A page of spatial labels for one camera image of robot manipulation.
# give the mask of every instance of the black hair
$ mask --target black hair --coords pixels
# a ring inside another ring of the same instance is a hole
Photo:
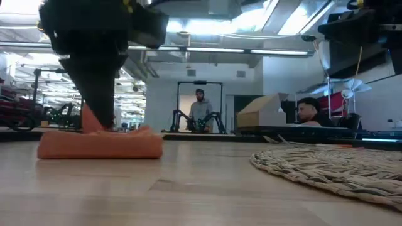
[[[197,93],[202,93],[202,95],[204,95],[204,91],[202,89],[196,89],[195,94],[197,94]]]
[[[308,104],[308,105],[315,107],[315,110],[317,110],[317,112],[321,111],[320,102],[316,98],[313,98],[313,97],[305,97],[302,100],[299,100],[297,102],[297,107],[299,106],[299,104]]]

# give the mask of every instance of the gray shirt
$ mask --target gray shirt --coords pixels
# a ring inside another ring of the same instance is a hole
[[[190,114],[188,115],[190,118],[193,118],[195,123],[197,124],[199,119],[204,119],[205,116],[212,112],[212,105],[209,102],[209,99],[204,98],[201,102],[197,101],[191,105]],[[214,123],[213,119],[207,122],[207,126],[212,127]]]

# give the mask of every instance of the cart wheel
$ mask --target cart wheel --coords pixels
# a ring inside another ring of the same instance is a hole
[[[22,115],[22,120],[8,120],[6,121],[7,126],[17,132],[30,132],[36,127],[36,122],[31,116],[24,114]]]

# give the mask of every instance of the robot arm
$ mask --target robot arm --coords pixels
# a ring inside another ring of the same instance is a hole
[[[159,48],[169,17],[135,0],[47,0],[39,14],[63,68],[99,122],[112,127],[114,78],[128,41]]]

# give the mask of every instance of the red object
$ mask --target red object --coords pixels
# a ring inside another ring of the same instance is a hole
[[[16,99],[16,92],[9,86],[2,85],[0,93],[0,121],[23,121],[23,114],[31,114],[33,117],[41,116],[43,107],[40,104],[35,105],[35,111],[32,112],[34,102],[25,98]]]
[[[82,109],[82,132],[88,134],[91,132],[105,131],[102,124],[97,120],[94,113],[87,104],[84,104]]]
[[[332,116],[341,116],[342,112],[345,114],[344,110],[344,98],[342,97],[341,92],[334,93],[330,96],[331,99],[331,115]],[[317,99],[320,102],[321,110],[328,112],[328,97],[323,96]]]
[[[149,127],[128,134],[48,131],[40,141],[40,159],[158,159],[163,139]]]

